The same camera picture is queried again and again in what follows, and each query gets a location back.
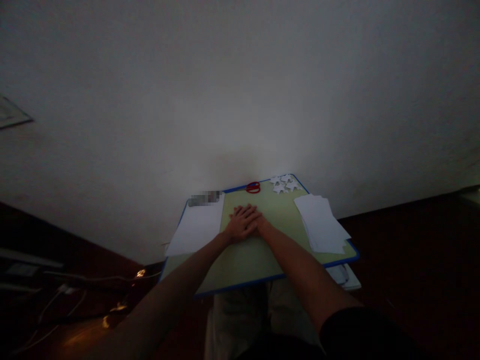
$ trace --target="paper star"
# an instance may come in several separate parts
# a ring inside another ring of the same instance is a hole
[[[284,181],[284,182],[286,182],[286,183],[288,183],[290,180],[293,181],[292,178],[290,177],[290,174],[287,174],[287,175],[282,176],[282,177],[280,178],[280,180],[282,180],[282,181]]]
[[[281,181],[281,180],[280,180],[280,178],[279,178],[278,176],[272,177],[272,178],[270,179],[270,182],[271,182],[273,185],[277,185],[277,183],[280,183],[280,184],[281,184],[280,181]]]
[[[287,188],[289,188],[291,190],[291,192],[294,191],[294,189],[298,189],[298,190],[301,190],[302,188],[300,187],[300,184],[296,181],[293,181],[291,183],[289,183],[287,186]]]
[[[282,183],[279,184],[279,185],[276,185],[276,186],[273,188],[273,191],[276,192],[277,194],[280,194],[281,192],[284,192],[284,193],[288,193],[288,192],[289,192],[287,189],[285,189],[285,185],[283,185]]]

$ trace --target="lap desk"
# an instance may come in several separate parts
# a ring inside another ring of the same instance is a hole
[[[229,214],[233,214],[234,207],[246,206],[250,203],[257,205],[258,210],[273,226],[294,239],[326,268],[350,263],[359,258],[357,250],[349,240],[343,247],[345,254],[312,252],[302,216],[294,203],[295,198],[309,194],[303,185],[301,190],[296,189],[293,192],[280,194],[273,192],[274,185],[268,180],[262,181],[260,186],[261,191],[256,194],[248,193],[245,190],[233,192],[231,192],[233,189],[225,190],[220,231],[223,231],[230,221]],[[168,257],[159,280],[161,281],[170,274],[189,256],[191,254]],[[253,237],[225,249],[211,266],[196,295],[216,294],[283,277],[285,275],[269,246],[261,238]]]

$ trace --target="white cable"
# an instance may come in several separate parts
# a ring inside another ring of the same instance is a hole
[[[40,322],[42,321],[42,318],[45,314],[45,311],[47,310],[47,308],[50,306],[51,303],[54,302],[54,300],[57,298],[57,296],[61,294],[60,291],[58,291],[55,296],[50,300],[50,302],[45,306],[45,308],[43,309],[43,311],[40,313],[40,316],[38,317],[38,325],[40,325]],[[85,299],[85,296],[87,295],[87,290],[84,290],[83,291],[83,295],[81,296],[81,299],[76,303],[76,305],[73,307],[72,310],[70,310],[70,312],[67,314],[67,317],[69,317],[70,315],[73,314],[73,312],[80,306],[80,304],[84,301]],[[44,336],[42,336],[40,339],[38,339],[37,341],[35,341],[34,343],[31,343],[32,340],[34,339],[35,335],[37,335],[38,333],[38,330],[35,330],[35,332],[33,333],[33,335],[31,336],[31,338],[20,348],[18,348],[17,350],[14,350],[12,351],[12,355],[16,355],[16,354],[19,354],[21,352],[24,352],[25,350],[28,350],[32,347],[34,347],[35,345],[37,345],[38,343],[42,342],[43,340],[45,340],[47,337],[49,337],[55,330],[58,329],[60,325],[56,325],[52,330],[50,330],[49,332],[47,332]]]
[[[52,275],[60,275],[60,276],[64,276],[66,278],[75,278],[75,279],[81,279],[83,281],[90,281],[90,282],[97,282],[97,281],[104,281],[104,280],[113,280],[113,279],[117,279],[117,280],[123,280],[123,281],[126,281],[126,282],[131,282],[131,281],[135,281],[135,280],[141,280],[141,279],[148,279],[148,278],[153,278],[157,275],[160,275],[162,272],[157,272],[153,275],[149,275],[149,276],[136,276],[134,278],[126,278],[126,277],[123,277],[123,276],[108,276],[108,277],[92,277],[92,278],[88,278],[88,277],[85,277],[85,276],[82,276],[82,275],[76,275],[76,274],[69,274],[69,273],[65,273],[65,272],[56,272],[56,271],[44,271],[43,272],[44,274],[52,274]]]

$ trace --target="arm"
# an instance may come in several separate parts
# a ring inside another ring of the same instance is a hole
[[[87,355],[87,359],[145,359],[180,318],[210,267],[230,244],[256,230],[256,206],[235,211],[224,232],[158,283],[131,314]]]
[[[276,229],[263,216],[257,220],[260,236],[266,241],[290,281],[317,333],[324,322],[339,310],[363,306],[342,289],[310,253]]]

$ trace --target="white pants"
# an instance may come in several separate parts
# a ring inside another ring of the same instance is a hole
[[[235,359],[264,332],[297,337],[320,346],[319,335],[288,279],[214,296],[214,358]]]

